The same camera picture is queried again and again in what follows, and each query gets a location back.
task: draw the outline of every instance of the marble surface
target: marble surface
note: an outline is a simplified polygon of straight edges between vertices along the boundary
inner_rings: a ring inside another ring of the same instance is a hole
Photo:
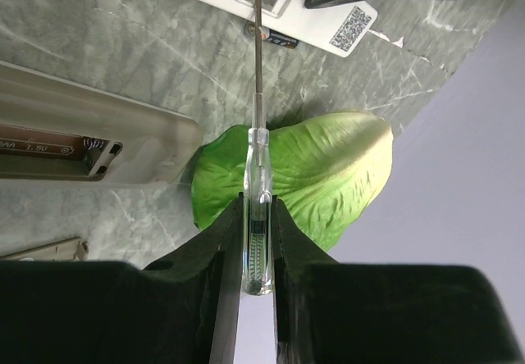
[[[265,44],[269,120],[358,108],[384,116],[399,135],[513,2],[372,0],[375,34],[345,59]],[[253,45],[243,26],[195,0],[0,0],[0,59],[184,113],[211,141],[249,122]],[[402,48],[392,43],[401,38]],[[0,254],[80,236],[91,258],[144,266],[197,234],[189,182],[0,189]]]

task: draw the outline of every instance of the white device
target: white device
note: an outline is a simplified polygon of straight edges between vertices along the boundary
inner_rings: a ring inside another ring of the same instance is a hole
[[[199,0],[253,20],[254,0]],[[292,38],[347,57],[370,29],[377,11],[366,2],[307,9],[305,0],[265,0],[262,25]]]
[[[202,142],[186,116],[0,61],[0,186],[162,187]]]

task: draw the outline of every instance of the white wall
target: white wall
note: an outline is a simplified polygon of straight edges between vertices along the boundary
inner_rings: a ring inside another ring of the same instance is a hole
[[[396,140],[387,186],[331,255],[475,266],[525,346],[525,0]],[[275,362],[271,296],[241,300],[235,362]]]

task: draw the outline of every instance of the gray floor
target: gray floor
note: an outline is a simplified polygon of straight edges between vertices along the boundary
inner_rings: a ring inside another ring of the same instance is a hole
[[[373,0],[373,29],[338,58],[264,46],[275,124],[359,108],[396,135],[514,0]],[[0,0],[0,59],[170,108],[215,139],[249,122],[253,46],[244,21],[195,0]],[[189,179],[164,190],[0,189],[0,253],[79,235],[92,258],[139,266],[197,233]]]

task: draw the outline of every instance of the qr code sticker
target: qr code sticker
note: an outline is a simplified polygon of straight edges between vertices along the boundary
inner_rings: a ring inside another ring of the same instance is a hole
[[[363,11],[360,7],[356,6],[346,17],[343,25],[337,30],[337,33],[331,38],[330,44],[337,47],[345,52],[348,52],[359,35],[363,30],[370,24],[372,18]]]

